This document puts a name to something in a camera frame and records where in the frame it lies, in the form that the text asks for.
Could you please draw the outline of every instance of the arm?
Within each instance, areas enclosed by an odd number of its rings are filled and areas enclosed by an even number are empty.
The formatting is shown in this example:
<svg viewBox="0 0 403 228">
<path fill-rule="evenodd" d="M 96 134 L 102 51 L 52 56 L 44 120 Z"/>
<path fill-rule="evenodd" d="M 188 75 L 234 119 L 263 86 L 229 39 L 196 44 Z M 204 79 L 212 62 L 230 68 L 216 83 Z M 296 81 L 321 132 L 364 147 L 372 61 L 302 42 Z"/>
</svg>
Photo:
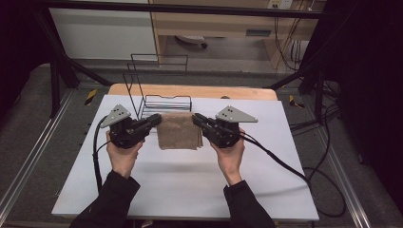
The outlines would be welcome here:
<svg viewBox="0 0 403 228">
<path fill-rule="evenodd" d="M 230 148 L 218 148 L 213 143 L 210 144 L 217 152 L 220 170 L 229 185 L 225 186 L 224 195 L 231 215 L 231 227 L 276 227 L 269 214 L 256 200 L 246 181 L 240 176 L 240 163 L 245 149 L 243 139 Z"/>
<path fill-rule="evenodd" d="M 93 201 L 70 225 L 70 227 L 121 227 L 126 219 L 130 202 L 140 188 L 130 177 L 143 142 L 129 149 L 108 143 L 106 151 L 112 163 L 112 171 L 98 198 Z"/>
</svg>

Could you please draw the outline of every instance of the white table surface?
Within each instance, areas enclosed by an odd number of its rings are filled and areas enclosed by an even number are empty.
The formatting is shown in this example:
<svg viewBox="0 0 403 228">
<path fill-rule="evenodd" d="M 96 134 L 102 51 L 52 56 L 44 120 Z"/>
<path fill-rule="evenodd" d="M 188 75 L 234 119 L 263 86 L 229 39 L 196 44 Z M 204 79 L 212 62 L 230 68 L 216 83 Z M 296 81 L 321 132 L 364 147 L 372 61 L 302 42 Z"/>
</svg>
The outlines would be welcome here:
<svg viewBox="0 0 403 228">
<path fill-rule="evenodd" d="M 202 98 L 192 101 L 192 111 L 206 117 L 214 118 L 227 105 L 232 105 L 258 118 L 258 123 L 240 123 L 240 127 L 302 173 L 281 102 Z M 56 201 L 53 215 L 75 217 L 96 199 L 93 135 L 97 123 L 117 104 L 134 113 L 127 96 L 104 96 Z M 98 146 L 106 142 L 107 130 L 100 130 Z M 153 130 L 145 139 L 132 172 L 132 177 L 142 187 L 131 202 L 128 216 L 133 219 L 228 219 L 228 207 L 222 193 L 226 181 L 218 167 L 217 155 L 205 137 L 203 144 L 204 147 L 195 151 L 161 150 Z M 258 147 L 249 142 L 245 142 L 245 146 L 241 175 L 269 215 L 275 220 L 318 220 L 307 184 Z M 99 152 L 99 163 L 104 181 L 111 170 L 105 148 Z"/>
</svg>

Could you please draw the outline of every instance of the hand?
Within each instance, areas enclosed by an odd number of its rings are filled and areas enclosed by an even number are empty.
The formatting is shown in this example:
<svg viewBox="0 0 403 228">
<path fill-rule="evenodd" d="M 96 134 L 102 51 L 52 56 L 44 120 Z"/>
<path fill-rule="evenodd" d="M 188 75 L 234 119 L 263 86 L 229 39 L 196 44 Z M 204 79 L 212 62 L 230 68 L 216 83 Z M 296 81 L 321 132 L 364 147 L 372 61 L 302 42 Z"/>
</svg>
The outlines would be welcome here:
<svg viewBox="0 0 403 228">
<path fill-rule="evenodd" d="M 106 147 L 110 162 L 112 163 L 113 171 L 128 179 L 131 175 L 131 170 L 134 167 L 134 162 L 139 155 L 139 149 L 142 148 L 143 142 L 135 144 L 133 147 L 123 149 L 117 147 L 110 141 L 109 131 L 106 132 L 106 139 L 109 142 Z"/>
<path fill-rule="evenodd" d="M 242 177 L 240 176 L 240 163 L 242 162 L 242 155 L 245 150 L 243 139 L 239 139 L 237 143 L 228 148 L 219 148 L 212 142 L 210 142 L 210 145 L 217 152 L 220 170 L 228 184 L 234 185 L 242 181 Z"/>
</svg>

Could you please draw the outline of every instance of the black jacket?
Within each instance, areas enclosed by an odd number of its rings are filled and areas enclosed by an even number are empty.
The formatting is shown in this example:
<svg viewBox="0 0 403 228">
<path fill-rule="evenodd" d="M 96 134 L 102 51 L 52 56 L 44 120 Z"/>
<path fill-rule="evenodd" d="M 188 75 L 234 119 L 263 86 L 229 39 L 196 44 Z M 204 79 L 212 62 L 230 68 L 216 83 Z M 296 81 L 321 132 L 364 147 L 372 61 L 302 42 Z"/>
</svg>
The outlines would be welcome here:
<svg viewBox="0 0 403 228">
<path fill-rule="evenodd" d="M 126 219 L 130 202 L 140 188 L 134 179 L 126 180 L 111 171 L 98 198 L 93 201 L 70 227 L 121 227 Z M 258 203 L 245 180 L 225 186 L 224 195 L 231 215 L 231 228 L 268 228 L 274 222 Z"/>
</svg>

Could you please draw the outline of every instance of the beige cloth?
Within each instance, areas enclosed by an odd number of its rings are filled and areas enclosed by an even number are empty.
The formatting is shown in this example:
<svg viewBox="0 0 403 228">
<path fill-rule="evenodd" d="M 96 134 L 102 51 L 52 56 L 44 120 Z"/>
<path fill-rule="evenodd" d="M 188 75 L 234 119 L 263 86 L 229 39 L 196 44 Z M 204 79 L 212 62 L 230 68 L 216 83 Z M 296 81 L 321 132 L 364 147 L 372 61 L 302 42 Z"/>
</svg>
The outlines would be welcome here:
<svg viewBox="0 0 403 228">
<path fill-rule="evenodd" d="M 191 112 L 162 114 L 157 125 L 158 145 L 164 149 L 193 149 L 202 147 L 202 131 L 193 124 Z"/>
</svg>

